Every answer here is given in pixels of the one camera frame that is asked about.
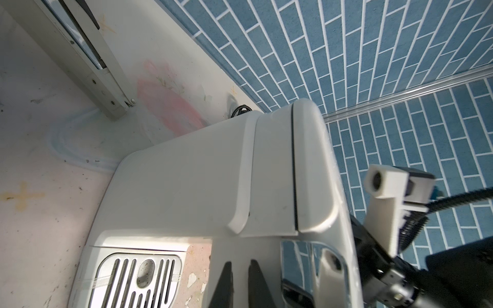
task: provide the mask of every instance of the black power cord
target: black power cord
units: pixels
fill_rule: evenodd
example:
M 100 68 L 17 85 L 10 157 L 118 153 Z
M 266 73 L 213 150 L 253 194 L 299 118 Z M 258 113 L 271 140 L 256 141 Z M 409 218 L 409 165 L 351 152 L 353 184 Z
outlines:
M 426 205 L 428 213 L 412 212 L 400 230 L 399 252 L 406 250 L 424 228 L 428 222 L 427 214 L 491 198 L 493 198 L 493 187 L 488 187 L 430 202 Z
M 241 105 L 241 106 L 236 107 L 236 109 L 231 114 L 231 117 L 234 117 L 234 116 L 240 115 L 240 114 L 244 114 L 244 113 L 249 112 L 249 111 L 251 111 L 250 107 L 248 107 L 247 105 Z

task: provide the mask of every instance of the machine lid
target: machine lid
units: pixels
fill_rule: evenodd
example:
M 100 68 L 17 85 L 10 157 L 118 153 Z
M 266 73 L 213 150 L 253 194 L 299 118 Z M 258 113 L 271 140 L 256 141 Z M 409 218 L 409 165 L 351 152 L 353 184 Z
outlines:
M 294 102 L 292 123 L 298 231 L 321 233 L 347 207 L 339 168 L 315 103 Z

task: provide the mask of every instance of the drip tray grate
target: drip tray grate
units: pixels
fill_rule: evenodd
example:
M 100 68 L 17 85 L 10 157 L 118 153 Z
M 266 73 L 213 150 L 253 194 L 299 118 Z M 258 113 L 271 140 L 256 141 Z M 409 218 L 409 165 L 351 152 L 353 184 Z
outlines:
M 181 260 L 175 255 L 115 253 L 99 265 L 90 308 L 168 308 Z

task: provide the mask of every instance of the tiled wall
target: tiled wall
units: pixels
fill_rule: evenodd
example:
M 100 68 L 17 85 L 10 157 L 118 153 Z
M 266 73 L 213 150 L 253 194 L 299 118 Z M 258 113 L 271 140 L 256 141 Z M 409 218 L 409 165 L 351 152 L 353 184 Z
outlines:
M 491 0 L 159 0 L 265 111 L 322 114 L 493 60 Z
M 433 173 L 447 196 L 493 186 L 492 88 L 493 77 L 329 123 L 350 212 L 365 216 L 369 164 Z M 444 210 L 430 215 L 404 259 L 423 268 L 430 253 L 490 236 L 491 201 Z

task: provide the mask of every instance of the pink stain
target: pink stain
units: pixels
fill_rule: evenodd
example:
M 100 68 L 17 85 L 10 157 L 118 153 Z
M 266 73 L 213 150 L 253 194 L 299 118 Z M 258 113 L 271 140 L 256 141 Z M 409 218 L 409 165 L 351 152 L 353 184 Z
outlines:
M 204 120 L 194 107 L 157 79 L 158 70 L 151 61 L 146 61 L 144 67 L 152 77 L 138 79 L 137 95 L 161 123 L 176 137 L 205 127 Z M 168 77 L 173 75 L 167 65 L 165 72 Z

